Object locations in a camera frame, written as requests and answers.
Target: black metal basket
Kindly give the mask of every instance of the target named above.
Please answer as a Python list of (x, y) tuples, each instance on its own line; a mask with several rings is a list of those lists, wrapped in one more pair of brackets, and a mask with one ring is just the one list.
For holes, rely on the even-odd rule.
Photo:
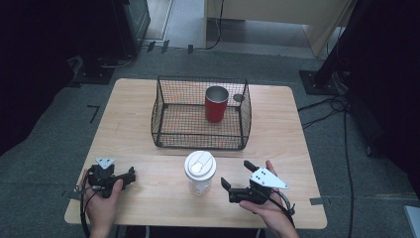
[[(209, 86), (228, 89), (223, 120), (205, 117), (205, 92)], [(251, 131), (251, 98), (245, 79), (159, 76), (152, 114), (152, 137), (163, 148), (243, 150)]]

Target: human arm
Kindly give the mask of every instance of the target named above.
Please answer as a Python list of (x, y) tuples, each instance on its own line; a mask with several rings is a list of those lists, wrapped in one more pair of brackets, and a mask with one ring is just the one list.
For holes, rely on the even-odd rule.
[(123, 187), (123, 181), (118, 179), (112, 188), (109, 198), (103, 198), (93, 189), (87, 189), (83, 197), (83, 206), (91, 224), (90, 237), (108, 237), (117, 217), (118, 198)]
[[(276, 175), (274, 167), (270, 161), (265, 162), (266, 168)], [(282, 205), (281, 198), (278, 194), (273, 192), (270, 198)], [(240, 206), (244, 209), (258, 214), (265, 222), (268, 229), (277, 238), (295, 238), (299, 237), (296, 229), (293, 227), (286, 215), (281, 209), (271, 201), (266, 201), (264, 204), (258, 205), (250, 201), (242, 200)]]

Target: wooden desk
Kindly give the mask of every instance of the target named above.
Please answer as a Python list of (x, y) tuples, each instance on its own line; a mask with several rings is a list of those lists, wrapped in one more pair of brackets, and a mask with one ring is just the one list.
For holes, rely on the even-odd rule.
[[(304, 25), (315, 57), (321, 54), (337, 27), (351, 14), (355, 0), (225, 0), (223, 19)], [(220, 18), (222, 0), (204, 5), (204, 46), (207, 18)]]
[[(88, 169), (96, 164), (96, 157), (103, 157), (116, 159), (116, 175), (135, 168), (137, 181), (122, 192), (117, 224), (265, 227), (259, 216), (229, 202), (220, 177), (232, 187), (246, 187), (251, 172), (243, 166), (244, 160), (263, 166), (270, 159), (278, 176), (290, 186), (283, 191), (296, 203), (296, 227), (322, 229), (327, 225), (323, 205), (309, 201), (320, 194), (290, 88), (250, 85), (253, 122), (248, 145), (243, 151), (211, 151), (217, 171), (209, 192), (196, 196), (189, 191), (183, 170), (193, 150), (157, 148), (152, 140), (156, 87), (155, 80), (116, 82), (83, 166)], [(70, 201), (65, 221), (80, 223), (79, 201)]]

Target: white cup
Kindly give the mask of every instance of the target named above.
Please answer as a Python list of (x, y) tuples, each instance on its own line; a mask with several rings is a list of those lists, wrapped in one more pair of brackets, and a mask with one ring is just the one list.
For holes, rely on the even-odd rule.
[(216, 172), (216, 160), (210, 152), (196, 151), (186, 158), (184, 168), (189, 189), (196, 195), (202, 195), (210, 187), (211, 178)]

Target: red cup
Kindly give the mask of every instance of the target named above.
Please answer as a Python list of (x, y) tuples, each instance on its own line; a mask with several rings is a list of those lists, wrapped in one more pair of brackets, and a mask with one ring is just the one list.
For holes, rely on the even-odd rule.
[(229, 92), (222, 86), (210, 86), (206, 90), (206, 119), (209, 122), (217, 123), (222, 121), (228, 106)]

